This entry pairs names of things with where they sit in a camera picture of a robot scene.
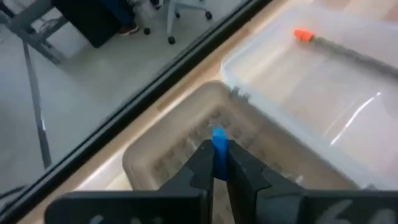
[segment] clear plastic lid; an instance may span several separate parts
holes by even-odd
[[[307,29],[398,68],[398,28],[303,6],[229,54],[230,88],[360,187],[398,189],[398,77],[295,39]]]

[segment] shoe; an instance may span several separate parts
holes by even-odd
[[[123,25],[119,31],[119,35],[130,35],[130,34],[135,34],[136,32],[139,31],[139,26],[137,24],[132,23],[130,26]]]
[[[163,1],[164,0],[150,0],[150,3],[156,10],[158,10],[163,6]]]

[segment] plastic container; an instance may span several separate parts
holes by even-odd
[[[183,166],[214,127],[272,169],[309,189],[356,189],[286,130],[220,82],[199,87],[123,155],[135,190],[158,189]],[[233,223],[225,182],[215,180],[213,223]]]
[[[299,42],[295,29],[398,68],[396,26],[305,6],[226,57],[226,83],[360,188],[398,189],[398,77]]]

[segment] blue block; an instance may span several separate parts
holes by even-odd
[[[227,181],[226,161],[228,156],[228,137],[224,129],[215,128],[213,130],[213,146],[215,150],[215,177]]]

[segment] orange cap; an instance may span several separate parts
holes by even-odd
[[[309,42],[312,39],[312,37],[315,36],[315,34],[307,30],[297,29],[294,30],[294,36],[296,36],[298,40]]]

